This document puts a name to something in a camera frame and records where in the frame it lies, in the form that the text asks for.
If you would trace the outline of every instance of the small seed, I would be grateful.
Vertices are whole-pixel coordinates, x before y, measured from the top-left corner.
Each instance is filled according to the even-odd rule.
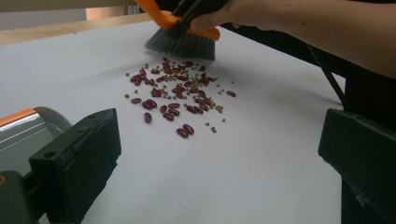
[[[178,133],[178,135],[182,136],[183,138],[189,137],[189,133],[184,129],[181,129],[181,128],[177,129],[177,133]]]
[[[152,116],[150,115],[150,113],[145,113],[145,122],[146,123],[151,123],[152,120]]]
[[[189,124],[183,124],[183,129],[189,134],[194,134],[194,129]]]

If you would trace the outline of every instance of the orange brush handle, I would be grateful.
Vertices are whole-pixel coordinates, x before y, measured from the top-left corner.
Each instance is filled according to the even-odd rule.
[[[167,15],[161,12],[154,0],[135,0],[135,2],[163,29],[169,29],[176,21],[180,20],[180,17]],[[220,32],[216,28],[205,31],[189,29],[187,33],[200,35],[213,40],[219,40],[220,38]]]
[[[24,109],[22,111],[19,111],[19,112],[15,113],[15,114],[8,115],[6,117],[0,118],[0,126],[9,124],[9,123],[11,123],[11,122],[13,122],[15,120],[27,117],[27,116],[29,116],[31,114],[34,114],[34,113],[35,113],[35,111],[33,109],[27,108],[27,109]]]

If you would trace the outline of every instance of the brush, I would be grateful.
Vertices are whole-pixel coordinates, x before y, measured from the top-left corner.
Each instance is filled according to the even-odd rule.
[[[227,0],[182,0],[171,15],[163,13],[154,0],[135,0],[161,27],[145,47],[186,58],[215,60],[216,28],[205,31],[190,29],[191,21],[202,14],[222,8]]]

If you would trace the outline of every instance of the wooden edge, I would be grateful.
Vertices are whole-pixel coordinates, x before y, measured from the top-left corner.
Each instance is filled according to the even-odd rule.
[[[69,35],[77,32],[103,29],[150,20],[151,17],[148,14],[141,13],[135,15],[112,17],[96,21],[75,21],[54,25],[5,30],[0,31],[0,46],[47,38],[56,35]]]

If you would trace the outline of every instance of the bean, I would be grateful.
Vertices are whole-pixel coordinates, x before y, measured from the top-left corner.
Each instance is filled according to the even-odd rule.
[[[209,111],[209,108],[206,105],[199,104],[199,107],[201,107],[201,109],[204,111]]]
[[[145,109],[148,109],[148,110],[152,109],[152,104],[151,104],[150,102],[147,102],[147,101],[144,101],[144,102],[142,103],[142,106],[143,106]]]
[[[160,74],[160,70],[153,68],[153,69],[151,69],[151,74],[154,74],[154,75]]]
[[[183,124],[183,129],[186,130],[189,134],[194,133],[194,129],[189,124]]]
[[[168,108],[168,106],[162,105],[161,108],[160,108],[161,113],[165,113],[167,108]]]
[[[184,86],[185,86],[185,87],[189,87],[190,85],[192,85],[192,82],[191,82],[191,81],[186,81],[186,82],[184,83]]]
[[[183,138],[188,138],[189,137],[189,133],[184,130],[184,129],[177,129],[177,133],[178,135],[182,136]]]
[[[178,110],[176,110],[176,109],[170,108],[168,110],[168,112],[169,112],[169,114],[172,114],[173,116],[179,116],[180,115],[180,112],[178,112]]]
[[[169,104],[168,106],[169,106],[169,108],[175,109],[175,108],[179,108],[179,107],[180,107],[180,104],[178,104],[178,103],[172,103],[172,104]]]
[[[145,76],[146,75],[146,71],[145,71],[145,69],[140,69],[139,70],[139,73],[140,73],[140,75],[142,75],[142,76]]]
[[[206,93],[204,91],[198,91],[198,94],[200,94],[203,98],[206,97]]]
[[[175,119],[174,116],[169,113],[163,113],[163,117],[170,121]]]
[[[140,103],[140,102],[142,102],[142,99],[140,99],[140,98],[134,98],[134,99],[132,99],[131,100],[131,102],[132,102],[132,104],[138,104],[138,103]]]
[[[151,123],[152,120],[152,116],[150,115],[150,113],[145,113],[145,122],[146,123]]]
[[[176,94],[176,97],[177,97],[178,99],[181,99],[181,100],[184,100],[184,99],[185,99],[185,98],[184,98],[184,95],[181,94],[181,93]]]
[[[236,97],[236,94],[233,91],[227,91],[227,94],[232,96],[232,97]]]
[[[172,92],[178,94],[178,93],[181,93],[181,90],[177,89],[177,88],[174,88],[174,89],[172,89]]]
[[[147,102],[149,102],[152,105],[152,108],[157,108],[157,103],[151,99],[148,99]]]
[[[204,114],[204,110],[202,110],[200,107],[194,106],[194,109],[195,109],[195,111],[196,111],[198,114]]]
[[[192,106],[192,105],[188,105],[187,106],[187,110],[190,111],[192,114],[196,114],[197,113],[195,107]]]

